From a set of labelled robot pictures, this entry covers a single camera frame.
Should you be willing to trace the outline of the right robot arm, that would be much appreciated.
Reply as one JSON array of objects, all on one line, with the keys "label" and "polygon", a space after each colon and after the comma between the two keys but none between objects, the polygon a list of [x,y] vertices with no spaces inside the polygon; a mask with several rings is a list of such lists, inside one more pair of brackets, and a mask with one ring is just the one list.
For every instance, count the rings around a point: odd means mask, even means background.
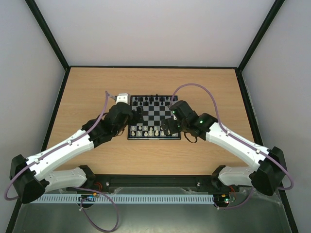
[{"label": "right robot arm", "polygon": [[224,127],[210,114],[197,115],[186,101],[177,101],[169,109],[173,116],[161,121],[165,135],[180,132],[190,134],[226,149],[247,164],[246,167],[220,166],[212,178],[215,189],[244,185],[272,196],[279,188],[286,175],[284,153],[280,148],[269,149],[251,142]]}]

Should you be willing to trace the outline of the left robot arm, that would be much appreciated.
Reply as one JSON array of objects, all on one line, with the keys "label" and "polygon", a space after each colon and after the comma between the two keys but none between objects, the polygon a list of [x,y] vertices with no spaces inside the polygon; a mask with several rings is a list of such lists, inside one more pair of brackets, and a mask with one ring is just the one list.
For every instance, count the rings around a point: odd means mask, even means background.
[{"label": "left robot arm", "polygon": [[9,178],[10,185],[17,192],[17,199],[26,204],[55,189],[90,184],[93,174],[87,166],[67,171],[56,171],[56,168],[110,141],[127,125],[141,123],[142,111],[142,107],[133,109],[128,103],[118,102],[108,112],[89,120],[63,142],[27,158],[21,154],[15,156],[11,161]]}]

